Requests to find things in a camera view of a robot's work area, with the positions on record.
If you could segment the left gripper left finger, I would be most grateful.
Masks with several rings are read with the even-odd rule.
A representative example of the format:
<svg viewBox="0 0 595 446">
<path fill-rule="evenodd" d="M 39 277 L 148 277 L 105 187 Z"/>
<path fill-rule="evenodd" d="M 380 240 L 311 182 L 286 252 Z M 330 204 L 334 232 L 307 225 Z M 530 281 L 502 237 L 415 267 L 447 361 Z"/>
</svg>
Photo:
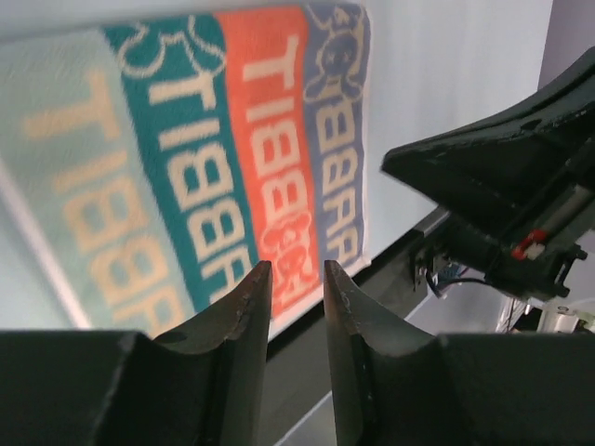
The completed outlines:
<svg viewBox="0 0 595 446">
<path fill-rule="evenodd" d="M 4 331 L 5 445 L 253 445 L 272 266 L 155 338 L 136 331 Z"/>
</svg>

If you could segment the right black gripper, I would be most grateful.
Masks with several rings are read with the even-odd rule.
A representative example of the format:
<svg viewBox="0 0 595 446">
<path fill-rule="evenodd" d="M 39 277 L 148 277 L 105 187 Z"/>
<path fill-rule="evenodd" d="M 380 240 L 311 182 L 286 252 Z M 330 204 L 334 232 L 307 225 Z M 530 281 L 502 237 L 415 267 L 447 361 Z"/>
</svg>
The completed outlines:
<svg viewBox="0 0 595 446">
<path fill-rule="evenodd" d="M 447 258 L 509 295 L 567 297 L 594 226 L 594 51 L 504 111 L 388 151 L 382 170 L 495 239 L 455 232 Z"/>
</svg>

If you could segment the printed letters towel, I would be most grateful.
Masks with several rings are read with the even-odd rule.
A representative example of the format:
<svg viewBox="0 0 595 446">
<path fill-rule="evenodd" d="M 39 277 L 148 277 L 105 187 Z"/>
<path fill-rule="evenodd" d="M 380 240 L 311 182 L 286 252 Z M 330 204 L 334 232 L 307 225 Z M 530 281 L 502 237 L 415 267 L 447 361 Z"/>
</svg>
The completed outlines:
<svg viewBox="0 0 595 446">
<path fill-rule="evenodd" d="M 76 328 L 159 335 L 271 263 L 270 332 L 369 262 L 371 23 L 326 3 L 1 45 L 1 196 Z"/>
</svg>

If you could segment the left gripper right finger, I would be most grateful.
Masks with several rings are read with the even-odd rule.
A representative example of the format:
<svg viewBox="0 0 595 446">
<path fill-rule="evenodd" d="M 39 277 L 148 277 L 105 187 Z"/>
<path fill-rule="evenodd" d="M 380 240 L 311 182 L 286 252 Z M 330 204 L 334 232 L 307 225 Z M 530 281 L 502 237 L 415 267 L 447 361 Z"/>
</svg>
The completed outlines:
<svg viewBox="0 0 595 446">
<path fill-rule="evenodd" d="M 588 334 L 428 334 L 406 322 L 376 348 L 388 394 L 371 445 L 590 445 Z"/>
</svg>

